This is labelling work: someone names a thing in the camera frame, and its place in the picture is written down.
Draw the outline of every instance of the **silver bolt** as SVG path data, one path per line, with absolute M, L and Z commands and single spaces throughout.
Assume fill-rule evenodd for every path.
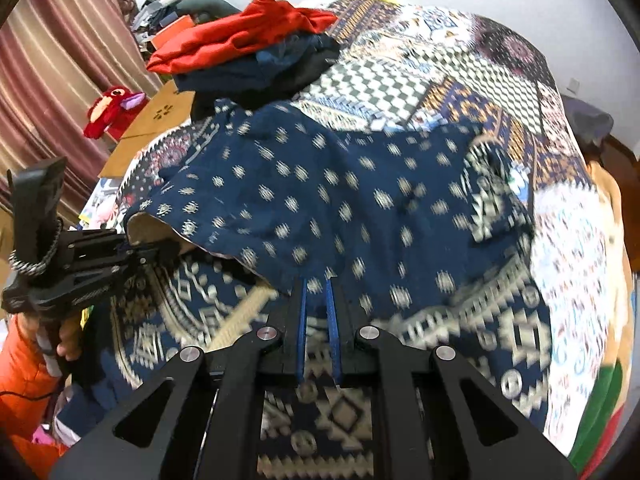
M 180 350 L 180 359 L 185 363 L 195 361 L 198 357 L 200 357 L 200 349 L 195 346 L 187 346 L 187 348 Z
M 451 361 L 456 356 L 456 351 L 450 346 L 439 346 L 436 355 L 443 361 Z
M 360 329 L 360 337 L 363 339 L 375 339 L 380 335 L 380 330 L 374 326 L 363 326 Z
M 276 337 L 278 335 L 278 331 L 274 329 L 273 326 L 263 326 L 258 329 L 258 332 L 256 332 L 255 335 L 263 341 L 268 341 L 269 339 Z

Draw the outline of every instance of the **orange sleeve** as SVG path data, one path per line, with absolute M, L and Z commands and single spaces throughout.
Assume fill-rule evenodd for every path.
M 22 337 L 17 318 L 11 320 L 9 335 L 0 352 L 0 392 L 39 397 L 53 391 L 58 380 L 47 373 L 36 345 Z M 42 421 L 48 399 L 33 402 L 16 396 L 0 397 L 0 426 L 11 438 L 25 462 L 39 478 L 49 469 L 65 447 L 33 444 L 31 437 Z

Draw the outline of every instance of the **blue gripper pad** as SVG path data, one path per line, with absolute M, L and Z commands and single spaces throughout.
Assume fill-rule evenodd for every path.
M 298 318 L 298 338 L 296 341 L 296 377 L 299 382 L 305 380 L 306 357 L 306 280 L 302 280 L 302 299 Z
M 337 384 L 342 381 L 342 366 L 340 360 L 340 334 L 335 315 L 334 291 L 331 282 L 326 280 L 326 320 L 329 330 L 329 346 L 331 348 L 332 376 Z

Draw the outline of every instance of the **red plush toy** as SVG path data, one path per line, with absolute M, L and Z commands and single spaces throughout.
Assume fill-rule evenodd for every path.
M 89 124 L 84 128 L 84 136 L 100 139 L 106 132 L 113 139 L 120 140 L 148 102 L 144 92 L 132 92 L 124 86 L 109 88 L 89 108 L 86 114 Z

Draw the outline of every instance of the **black and white checkered pattern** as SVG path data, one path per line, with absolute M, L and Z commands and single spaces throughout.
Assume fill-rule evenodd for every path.
M 334 96 L 366 104 L 393 121 L 405 121 L 416 110 L 428 82 L 387 60 L 339 63 L 310 85 L 310 96 Z
M 538 95 L 528 79 L 460 49 L 430 49 L 424 57 L 425 62 L 502 106 L 536 135 L 542 134 Z

